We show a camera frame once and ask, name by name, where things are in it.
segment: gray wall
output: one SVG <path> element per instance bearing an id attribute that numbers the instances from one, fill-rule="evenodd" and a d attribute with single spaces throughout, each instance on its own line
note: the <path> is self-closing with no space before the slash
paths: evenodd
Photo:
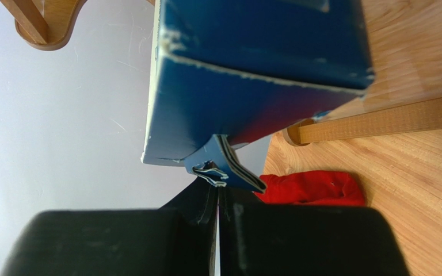
<path id="1" fill-rule="evenodd" d="M 153 7 L 93 0 L 54 52 L 21 39 L 0 3 L 0 270 L 47 209 L 156 208 L 193 177 L 142 164 Z M 266 137 L 238 151 L 260 174 Z"/>

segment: red cloth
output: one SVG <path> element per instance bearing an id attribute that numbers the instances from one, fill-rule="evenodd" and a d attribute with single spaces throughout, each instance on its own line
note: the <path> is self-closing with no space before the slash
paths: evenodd
<path id="1" fill-rule="evenodd" d="M 307 171 L 260 178 L 267 184 L 267 190 L 265 194 L 255 194 L 265 203 L 365 206 L 362 191 L 346 172 Z"/>

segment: wooden beam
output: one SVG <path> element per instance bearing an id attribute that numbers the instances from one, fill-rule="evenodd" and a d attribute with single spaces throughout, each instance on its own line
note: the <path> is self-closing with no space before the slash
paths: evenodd
<path id="1" fill-rule="evenodd" d="M 296 145 L 442 129 L 442 98 L 298 127 Z"/>
<path id="2" fill-rule="evenodd" d="M 47 42 L 47 23 L 32 0 L 0 0 L 15 20 L 38 44 Z"/>

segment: scratched surface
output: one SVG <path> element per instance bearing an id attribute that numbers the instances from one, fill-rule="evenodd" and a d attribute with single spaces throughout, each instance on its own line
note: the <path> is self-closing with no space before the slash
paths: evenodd
<path id="1" fill-rule="evenodd" d="M 30 47 L 0 3 L 0 270 L 46 209 L 156 208 L 193 176 L 142 164 L 153 6 L 93 0 L 70 42 Z M 259 174 L 269 139 L 239 152 Z"/>

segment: red towel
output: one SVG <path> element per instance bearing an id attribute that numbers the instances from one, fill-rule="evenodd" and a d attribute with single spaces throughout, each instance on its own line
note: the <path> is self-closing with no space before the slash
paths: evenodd
<path id="1" fill-rule="evenodd" d="M 339 171 L 307 171 L 283 177 L 262 175 L 269 204 L 365 206 L 364 196 L 351 175 Z"/>

